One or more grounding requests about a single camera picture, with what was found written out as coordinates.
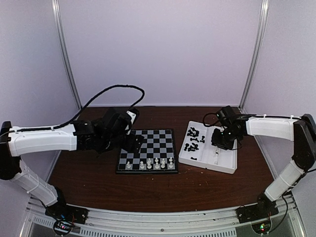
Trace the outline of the black white chessboard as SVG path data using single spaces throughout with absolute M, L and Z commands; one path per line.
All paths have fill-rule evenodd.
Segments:
M 143 144 L 139 153 L 129 153 L 123 149 L 117 161 L 117 174 L 177 174 L 178 173 L 178 156 L 175 146 L 174 130 L 168 129 L 137 129 L 132 130 L 132 134 L 144 136 Z M 169 168 L 169 158 L 173 157 L 173 168 Z M 147 169 L 147 159 L 152 160 L 152 168 Z M 155 158 L 159 159 L 159 169 L 155 169 Z M 161 160 L 165 160 L 165 169 L 161 169 Z M 127 162 L 130 162 L 131 168 L 126 169 Z M 140 162 L 144 163 L 145 169 L 139 168 Z

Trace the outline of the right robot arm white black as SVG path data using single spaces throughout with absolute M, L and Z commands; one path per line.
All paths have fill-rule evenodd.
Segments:
M 211 144 L 224 150 L 235 149 L 246 136 L 257 141 L 274 142 L 275 158 L 290 155 L 289 163 L 257 197 L 253 214 L 265 217 L 276 200 L 293 189 L 316 162 L 316 124 L 310 114 L 300 117 L 235 114 L 226 109 L 216 112 L 221 128 L 214 129 Z

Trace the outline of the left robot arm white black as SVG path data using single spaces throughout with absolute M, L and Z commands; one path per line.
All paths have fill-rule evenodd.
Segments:
M 104 125 L 101 120 L 76 120 L 64 127 L 21 128 L 6 121 L 0 131 L 0 178 L 17 183 L 36 196 L 50 214 L 67 219 L 71 208 L 62 191 L 39 178 L 21 155 L 56 150 L 95 150 L 101 154 L 116 147 L 137 153 L 144 137 L 132 134 L 131 125 L 123 121 Z

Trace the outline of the white chess pieces pile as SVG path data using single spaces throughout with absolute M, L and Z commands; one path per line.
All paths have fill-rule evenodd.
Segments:
M 219 151 L 219 149 L 216 149 L 215 151 L 214 151 L 214 156 L 213 156 L 213 159 L 214 159 L 214 164 L 218 164 L 218 157 L 219 157 L 219 153 L 220 153 L 220 151 Z

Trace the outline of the black chess pieces upper cluster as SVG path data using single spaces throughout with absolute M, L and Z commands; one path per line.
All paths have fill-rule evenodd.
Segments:
M 190 141 L 196 141 L 196 142 L 202 142 L 205 143 L 205 136 L 202 135 L 199 138 L 199 131 L 195 129 L 194 127 L 190 127 L 189 130 L 187 131 L 187 136 L 189 136 Z

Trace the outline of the black chess pieces cluster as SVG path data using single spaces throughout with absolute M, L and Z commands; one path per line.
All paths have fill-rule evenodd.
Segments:
M 199 150 L 198 144 L 196 144 L 196 143 L 191 143 L 191 144 L 186 143 L 185 144 L 184 151 L 195 152 L 197 150 Z
M 190 141 L 196 141 L 196 142 L 202 142 L 205 143 L 205 136 L 202 135 L 199 138 L 199 131 L 195 129 L 194 127 L 190 127 L 189 130 L 187 131 L 187 136 L 189 136 Z

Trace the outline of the black chess pieces lower cluster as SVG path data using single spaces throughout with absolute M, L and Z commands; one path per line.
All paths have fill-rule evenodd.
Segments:
M 199 150 L 198 144 L 196 144 L 196 143 L 191 143 L 191 144 L 186 143 L 185 144 L 184 151 L 195 152 L 197 150 Z

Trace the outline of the right controller board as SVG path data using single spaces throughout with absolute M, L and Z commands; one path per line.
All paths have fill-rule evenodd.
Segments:
M 259 235 L 267 234 L 271 227 L 272 223 L 269 220 L 262 221 L 262 222 L 256 222 L 251 224 L 252 230 Z

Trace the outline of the controller board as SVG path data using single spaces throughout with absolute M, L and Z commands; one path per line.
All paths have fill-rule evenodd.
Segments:
M 73 224 L 60 220 L 55 221 L 53 224 L 53 230 L 58 235 L 67 235 L 72 231 L 73 228 Z
M 271 227 L 272 223 L 269 220 L 262 221 L 262 222 L 256 222 L 251 224 L 252 230 L 259 235 L 267 234 Z

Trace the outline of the left controller board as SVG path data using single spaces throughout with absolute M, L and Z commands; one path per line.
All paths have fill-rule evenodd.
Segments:
M 58 235 L 67 235 L 72 231 L 73 228 L 73 224 L 60 220 L 55 221 L 53 224 L 53 230 Z

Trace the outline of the white plastic tray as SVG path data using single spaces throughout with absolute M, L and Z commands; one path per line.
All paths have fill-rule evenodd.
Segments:
M 194 127 L 199 131 L 199 138 L 204 135 L 205 136 L 205 143 L 190 141 L 189 136 L 187 136 L 187 131 L 190 127 Z M 182 164 L 196 166 L 199 168 L 205 168 L 208 170 L 234 174 L 237 169 L 237 150 L 223 150 L 211 145 L 211 137 L 213 134 L 214 129 L 220 129 L 221 131 L 223 128 L 218 126 L 213 127 L 206 127 L 203 123 L 190 121 L 188 123 L 188 127 L 185 133 L 185 137 L 183 140 L 182 147 L 180 149 L 178 155 L 178 161 Z M 196 143 L 198 144 L 199 150 L 195 152 L 187 152 L 184 151 L 184 147 L 186 143 Z M 218 164 L 214 164 L 214 151 L 219 149 L 219 157 L 218 157 Z

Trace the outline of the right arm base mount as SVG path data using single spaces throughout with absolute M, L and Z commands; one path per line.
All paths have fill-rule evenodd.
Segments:
M 279 214 L 276 201 L 271 201 L 264 192 L 258 195 L 257 203 L 249 206 L 240 206 L 236 209 L 237 218 L 240 224 L 252 222 L 269 216 Z

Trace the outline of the aluminium front rail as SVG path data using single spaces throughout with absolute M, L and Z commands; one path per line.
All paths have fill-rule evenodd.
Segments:
M 236 207 L 170 213 L 122 212 L 88 208 L 84 224 L 75 224 L 70 237 L 256 237 L 254 228 L 271 223 L 269 237 L 305 237 L 306 231 L 292 195 L 277 201 L 279 213 L 241 223 Z

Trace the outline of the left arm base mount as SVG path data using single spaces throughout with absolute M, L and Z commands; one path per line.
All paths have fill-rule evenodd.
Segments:
M 63 192 L 55 187 L 57 192 L 57 202 L 53 205 L 44 205 L 47 216 L 51 216 L 56 220 L 85 224 L 88 210 L 82 207 L 71 206 L 66 203 Z

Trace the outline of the left aluminium frame post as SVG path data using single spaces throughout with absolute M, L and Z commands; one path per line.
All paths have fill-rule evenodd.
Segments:
M 55 20 L 56 29 L 57 29 L 57 35 L 59 38 L 62 60 L 64 63 L 67 79 L 70 84 L 71 93 L 74 97 L 76 107 L 79 110 L 82 108 L 82 103 L 79 98 L 78 89 L 74 80 L 73 71 L 72 71 L 71 63 L 69 59 L 69 54 L 67 51 L 65 34 L 64 34 L 63 24 L 62 24 L 62 17 L 61 17 L 61 12 L 60 12 L 60 4 L 58 0 L 52 0 L 51 4 L 52 4 L 52 11 L 53 11 L 53 16 Z

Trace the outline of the aluminium frame post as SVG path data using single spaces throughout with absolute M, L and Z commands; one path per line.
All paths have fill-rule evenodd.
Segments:
M 266 31 L 267 19 L 268 19 L 268 14 L 269 14 L 269 5 L 270 5 L 269 0 L 261 1 L 260 16 L 259 16 L 259 21 L 258 21 L 253 54 L 252 54 L 252 58 L 250 62 L 249 71 L 247 74 L 246 84 L 245 84 L 242 97 L 239 103 L 239 107 L 238 107 L 241 111 L 245 110 L 245 104 L 250 93 L 250 88 L 251 88 L 255 71 L 256 71 L 256 67 L 258 64 L 259 55 L 260 55 L 260 51 L 261 51 L 261 47 L 263 44 L 263 39 L 265 36 L 265 31 Z
M 71 63 L 69 59 L 69 54 L 67 51 L 65 34 L 64 34 L 63 24 L 62 24 L 62 17 L 61 17 L 61 12 L 60 12 L 60 4 L 58 0 L 52 0 L 51 4 L 52 4 L 52 11 L 53 11 L 53 16 L 55 20 L 56 29 L 57 29 L 57 35 L 59 38 L 62 60 L 64 63 L 67 79 L 70 84 L 71 93 L 74 97 L 76 107 L 79 110 L 82 108 L 82 103 L 79 98 L 78 89 L 74 80 L 73 71 L 72 71 Z

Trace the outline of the right aluminium frame post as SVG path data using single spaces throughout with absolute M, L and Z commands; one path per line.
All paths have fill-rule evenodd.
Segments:
M 267 19 L 268 19 L 268 14 L 269 14 L 269 5 L 270 5 L 269 0 L 261 1 L 260 16 L 259 16 L 259 21 L 258 21 L 253 54 L 252 54 L 252 58 L 250 62 L 249 71 L 247 74 L 246 84 L 245 84 L 242 97 L 239 103 L 239 107 L 238 107 L 241 111 L 245 110 L 245 104 L 250 93 L 250 88 L 251 88 L 255 71 L 256 71 L 256 67 L 258 64 L 259 55 L 260 55 L 260 51 L 261 51 L 261 47 L 263 44 L 263 39 L 265 36 L 265 31 L 266 31 Z

